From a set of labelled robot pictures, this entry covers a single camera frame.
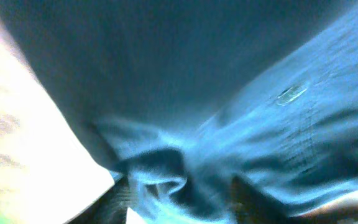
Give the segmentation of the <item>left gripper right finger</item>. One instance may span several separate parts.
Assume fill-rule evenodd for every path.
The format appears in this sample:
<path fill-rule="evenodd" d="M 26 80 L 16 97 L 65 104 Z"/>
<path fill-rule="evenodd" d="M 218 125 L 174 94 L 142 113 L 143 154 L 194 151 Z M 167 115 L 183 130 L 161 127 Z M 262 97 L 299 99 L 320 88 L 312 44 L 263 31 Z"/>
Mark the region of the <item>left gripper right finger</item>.
<path fill-rule="evenodd" d="M 358 204 L 336 205 L 311 215 L 291 217 L 283 203 L 262 193 L 250 183 L 235 176 L 231 181 L 232 208 L 237 223 L 248 224 L 335 224 L 358 223 Z"/>

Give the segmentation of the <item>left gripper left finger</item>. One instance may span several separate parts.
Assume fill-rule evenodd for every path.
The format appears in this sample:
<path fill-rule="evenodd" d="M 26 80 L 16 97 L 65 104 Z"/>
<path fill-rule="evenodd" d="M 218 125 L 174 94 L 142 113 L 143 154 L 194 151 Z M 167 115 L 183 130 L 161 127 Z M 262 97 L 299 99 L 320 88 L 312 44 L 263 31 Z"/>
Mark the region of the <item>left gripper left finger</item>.
<path fill-rule="evenodd" d="M 127 209 L 132 205 L 132 192 L 127 177 L 114 186 L 92 205 L 67 224 L 125 224 Z"/>

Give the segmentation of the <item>navy blue denim shorts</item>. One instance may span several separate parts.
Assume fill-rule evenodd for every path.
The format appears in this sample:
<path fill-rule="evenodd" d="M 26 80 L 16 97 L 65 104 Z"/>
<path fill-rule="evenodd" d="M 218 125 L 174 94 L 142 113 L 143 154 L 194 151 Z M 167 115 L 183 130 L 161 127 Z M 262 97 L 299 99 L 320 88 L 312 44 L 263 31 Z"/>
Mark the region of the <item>navy blue denim shorts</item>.
<path fill-rule="evenodd" d="M 358 1 L 0 1 L 147 223 L 237 223 L 237 176 L 306 215 L 358 192 Z"/>

